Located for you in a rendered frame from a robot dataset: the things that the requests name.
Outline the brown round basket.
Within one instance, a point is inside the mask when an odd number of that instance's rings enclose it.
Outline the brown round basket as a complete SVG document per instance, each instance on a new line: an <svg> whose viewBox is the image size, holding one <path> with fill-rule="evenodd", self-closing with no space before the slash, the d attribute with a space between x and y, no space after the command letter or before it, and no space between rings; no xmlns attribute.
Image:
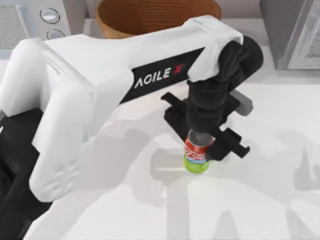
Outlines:
<svg viewBox="0 0 320 240"><path fill-rule="evenodd" d="M205 15L222 18L216 0L101 0L95 10L98 26L111 39L178 27Z"/></svg>

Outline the small round microwave knob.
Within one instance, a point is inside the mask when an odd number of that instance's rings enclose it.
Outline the small round microwave knob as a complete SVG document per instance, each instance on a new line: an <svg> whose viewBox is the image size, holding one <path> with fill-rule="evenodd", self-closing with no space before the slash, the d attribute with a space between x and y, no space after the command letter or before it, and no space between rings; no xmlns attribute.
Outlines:
<svg viewBox="0 0 320 240"><path fill-rule="evenodd" d="M59 29L52 29L46 32L47 40L54 40L59 38L64 38L66 35Z"/></svg>

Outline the green bottle with red label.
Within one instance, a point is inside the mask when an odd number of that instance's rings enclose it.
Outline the green bottle with red label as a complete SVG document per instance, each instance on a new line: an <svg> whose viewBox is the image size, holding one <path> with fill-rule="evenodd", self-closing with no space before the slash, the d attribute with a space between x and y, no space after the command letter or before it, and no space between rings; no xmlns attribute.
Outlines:
<svg viewBox="0 0 320 240"><path fill-rule="evenodd" d="M184 142L184 167L191 173L200 174L209 167L206 157L208 148L214 143L215 138L209 133L199 133L189 130Z"/></svg>

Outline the large round microwave knob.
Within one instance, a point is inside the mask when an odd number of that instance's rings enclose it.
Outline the large round microwave knob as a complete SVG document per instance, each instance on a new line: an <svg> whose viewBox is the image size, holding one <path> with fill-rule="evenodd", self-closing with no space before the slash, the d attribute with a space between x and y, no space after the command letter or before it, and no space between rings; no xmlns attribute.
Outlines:
<svg viewBox="0 0 320 240"><path fill-rule="evenodd" d="M57 24L61 18L59 12L53 8L41 9L39 16L47 24Z"/></svg>

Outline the pale microwave oven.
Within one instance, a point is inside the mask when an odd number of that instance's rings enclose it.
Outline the pale microwave oven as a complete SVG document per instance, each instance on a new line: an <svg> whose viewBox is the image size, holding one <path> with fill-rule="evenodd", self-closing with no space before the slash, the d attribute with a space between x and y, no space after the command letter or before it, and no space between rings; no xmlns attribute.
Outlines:
<svg viewBox="0 0 320 240"><path fill-rule="evenodd" d="M56 24L40 18L40 10L53 8L60 14ZM86 0L0 0L0 49L13 49L21 40L40 38L53 29L65 36L83 32Z"/></svg>

